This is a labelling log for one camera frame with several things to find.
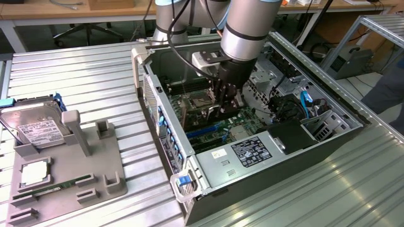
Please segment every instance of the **blue ram slot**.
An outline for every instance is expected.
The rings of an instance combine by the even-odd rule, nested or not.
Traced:
[[[212,126],[212,127],[208,127],[208,128],[202,129],[202,130],[198,130],[195,132],[187,133],[187,138],[191,139],[194,137],[202,136],[202,135],[204,135],[204,134],[207,134],[210,132],[215,132],[218,130],[219,130],[219,124],[215,125],[215,126]]]

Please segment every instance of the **blue cable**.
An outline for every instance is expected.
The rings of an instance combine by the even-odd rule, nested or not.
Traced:
[[[308,94],[307,91],[300,92],[300,102],[302,102],[302,105],[303,105],[303,109],[306,111],[306,117],[310,118],[310,110],[306,106],[306,102],[312,103],[314,99],[310,97],[310,94]]]

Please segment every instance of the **electronic equipment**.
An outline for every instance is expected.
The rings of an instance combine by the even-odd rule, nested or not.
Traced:
[[[135,83],[139,100],[187,225],[323,161],[366,125],[279,37],[271,33],[228,110],[218,108],[216,83],[167,45],[132,50],[147,72]],[[195,53],[219,44],[176,48],[215,71]]]
[[[71,130],[62,123],[62,110],[66,110],[62,98],[50,95],[0,101],[0,122],[20,145],[47,148],[64,143],[63,137]]]
[[[328,58],[335,48],[328,51]],[[359,45],[346,46],[336,57],[327,73],[335,79],[344,79],[364,73],[364,68],[374,57],[374,51]]]

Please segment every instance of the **warning label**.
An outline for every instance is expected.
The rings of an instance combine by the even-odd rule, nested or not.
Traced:
[[[236,143],[232,149],[244,167],[251,167],[272,157],[259,137]]]
[[[20,125],[18,128],[35,146],[63,140],[63,134],[54,120]]]

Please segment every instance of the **floor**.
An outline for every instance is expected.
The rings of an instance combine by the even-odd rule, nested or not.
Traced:
[[[130,40],[136,26],[138,24],[132,21],[114,22],[112,30],[122,33],[126,40]],[[274,28],[290,41],[294,41],[299,36],[299,32],[296,32],[299,30],[298,27],[299,27],[299,22],[296,16],[290,15],[286,21],[283,20],[283,16],[279,16],[276,18]],[[55,28],[56,28],[56,32],[62,33],[67,31],[71,27],[70,25],[55,25]],[[144,28],[146,28],[144,30],[142,29],[143,31],[142,35],[152,36],[155,29],[155,22],[147,21],[144,24]],[[54,43],[50,26],[22,26],[18,27],[18,31],[19,34],[22,35],[28,51],[32,52],[32,51],[54,50],[60,48]],[[188,29],[190,35],[196,35],[199,31],[200,30],[198,28]],[[64,48],[87,46],[86,31],[80,31],[75,34],[71,34],[68,37],[62,38],[62,41],[64,42]],[[91,36],[91,42],[92,45],[112,44],[119,42],[119,39],[99,31],[94,31]],[[324,40],[322,37],[314,34],[310,37],[308,45],[307,48],[304,49],[304,52],[307,52],[311,46],[319,42],[324,42]],[[0,31],[0,54],[11,53],[11,52],[12,52],[12,47],[8,44],[3,32]],[[359,76],[359,79],[364,81],[368,85],[374,86],[380,76],[382,75],[378,73],[371,73],[368,75]],[[371,90],[371,87],[364,83],[362,83],[356,78],[351,78],[350,81],[356,87],[356,89],[352,87],[352,84],[346,79],[340,80],[339,83],[358,97],[358,99],[362,99],[362,97]],[[399,112],[400,112],[400,105],[391,108],[384,113],[382,113],[380,117],[386,122],[391,122],[398,117]]]

